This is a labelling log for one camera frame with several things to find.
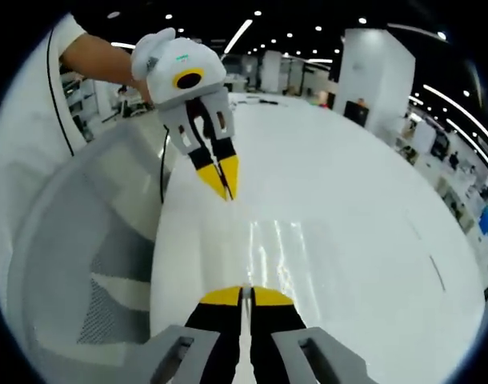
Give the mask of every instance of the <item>white t-shirt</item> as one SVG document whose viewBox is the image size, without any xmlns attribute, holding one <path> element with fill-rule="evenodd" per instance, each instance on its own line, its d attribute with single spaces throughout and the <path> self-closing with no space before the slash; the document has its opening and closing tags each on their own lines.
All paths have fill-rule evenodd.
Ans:
<svg viewBox="0 0 488 384">
<path fill-rule="evenodd" d="M 76 127 L 59 74 L 59 57 L 85 31 L 71 15 L 56 25 L 50 43 L 50 80 L 73 151 L 86 141 Z M 0 109 L 0 305 L 6 312 L 7 278 L 15 235 L 37 193 L 71 158 L 54 110 L 47 76 L 50 35 L 29 56 Z"/>
</svg>

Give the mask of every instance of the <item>black cable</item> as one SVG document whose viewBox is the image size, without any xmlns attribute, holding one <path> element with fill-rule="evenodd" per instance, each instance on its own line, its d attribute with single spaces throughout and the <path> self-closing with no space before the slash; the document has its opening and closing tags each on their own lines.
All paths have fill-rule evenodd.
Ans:
<svg viewBox="0 0 488 384">
<path fill-rule="evenodd" d="M 54 32 L 54 28 L 52 28 L 52 30 L 50 31 L 49 43 L 48 43 L 48 47 L 46 48 L 46 75 L 47 75 L 48 80 L 49 80 L 50 96 L 52 96 L 52 103 L 54 104 L 55 114 L 58 117 L 59 125 L 61 127 L 62 136 L 65 138 L 66 144 L 68 145 L 68 150 L 70 150 L 70 154 L 73 157 L 73 156 L 75 156 L 74 150 L 71 148 L 70 140 L 68 140 L 68 137 L 66 136 L 65 127 L 62 124 L 61 116 L 59 115 L 58 104 L 56 103 L 56 100 L 55 100 L 54 89 L 52 88 L 52 79 L 50 78 L 50 44 L 52 43 L 52 33 L 53 32 Z"/>
<path fill-rule="evenodd" d="M 164 204 L 164 161 L 166 158 L 166 144 L 167 138 L 170 136 L 170 130 L 166 128 L 166 136 L 164 137 L 164 144 L 162 145 L 162 160 L 161 160 L 161 204 Z"/>
</svg>

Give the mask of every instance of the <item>black ceiling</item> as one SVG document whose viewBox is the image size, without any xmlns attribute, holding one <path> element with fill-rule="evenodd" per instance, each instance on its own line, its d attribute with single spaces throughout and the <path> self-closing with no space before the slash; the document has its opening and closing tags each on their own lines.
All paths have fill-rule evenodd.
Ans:
<svg viewBox="0 0 488 384">
<path fill-rule="evenodd" d="M 88 32 L 112 42 L 136 43 L 144 34 L 172 26 L 185 29 L 180 35 L 200 38 L 218 53 L 222 53 L 240 25 L 251 18 L 253 24 L 234 46 L 232 54 L 244 54 L 253 48 L 258 48 L 259 53 L 273 49 L 294 54 L 300 50 L 304 58 L 332 58 L 337 79 L 342 54 L 335 54 L 334 50 L 342 49 L 341 36 L 346 28 L 361 26 L 358 23 L 360 17 L 367 19 L 367 27 L 387 28 L 388 23 L 395 23 L 433 33 L 444 31 L 449 44 L 423 34 L 389 28 L 416 57 L 413 93 L 419 92 L 425 106 L 432 106 L 433 111 L 448 107 L 447 117 L 464 130 L 477 131 L 476 126 L 463 118 L 460 112 L 424 90 L 422 85 L 428 84 L 447 94 L 488 128 L 488 97 L 479 98 L 469 62 L 473 56 L 480 58 L 479 73 L 488 75 L 488 53 L 485 54 L 482 48 L 476 49 L 478 37 L 484 43 L 487 42 L 484 36 L 488 35 L 488 12 L 478 6 L 481 2 L 477 0 L 471 7 L 464 3 L 459 5 L 435 0 L 81 0 L 75 2 L 72 12 Z M 255 16 L 256 10 L 260 10 L 262 15 Z M 108 19 L 107 15 L 113 11 L 121 14 Z M 172 19 L 166 20 L 166 14 L 172 14 Z M 480 21 L 480 28 L 473 26 L 474 19 Z M 321 26 L 322 31 L 316 31 L 316 26 Z M 292 33 L 293 37 L 288 38 L 287 33 Z M 266 48 L 261 49 L 261 44 L 266 44 Z M 488 90 L 488 82 L 484 77 L 481 80 L 481 89 Z M 471 96 L 465 97 L 464 90 L 471 92 Z M 440 121 L 445 117 L 443 112 L 438 115 Z"/>
</svg>

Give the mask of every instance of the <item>person's arm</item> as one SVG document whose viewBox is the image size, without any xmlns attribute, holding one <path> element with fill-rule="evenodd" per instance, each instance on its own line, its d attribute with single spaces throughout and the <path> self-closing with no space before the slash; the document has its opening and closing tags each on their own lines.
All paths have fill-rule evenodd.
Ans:
<svg viewBox="0 0 488 384">
<path fill-rule="evenodd" d="M 65 49 L 60 59 L 65 66 L 87 78 L 131 86 L 146 102 L 151 101 L 146 82 L 132 77 L 130 55 L 101 38 L 82 34 Z"/>
</svg>

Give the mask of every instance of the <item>glossy white surface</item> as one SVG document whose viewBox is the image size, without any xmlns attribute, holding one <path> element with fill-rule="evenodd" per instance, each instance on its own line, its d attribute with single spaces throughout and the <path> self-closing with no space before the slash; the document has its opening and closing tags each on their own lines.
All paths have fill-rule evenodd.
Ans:
<svg viewBox="0 0 488 384">
<path fill-rule="evenodd" d="M 458 224 L 373 135 L 302 100 L 266 98 L 284 105 L 234 112 L 236 201 L 177 161 L 155 248 L 152 336 L 185 323 L 206 292 L 248 282 L 292 297 L 305 324 L 360 354 L 377 382 L 441 382 L 484 309 Z"/>
</svg>

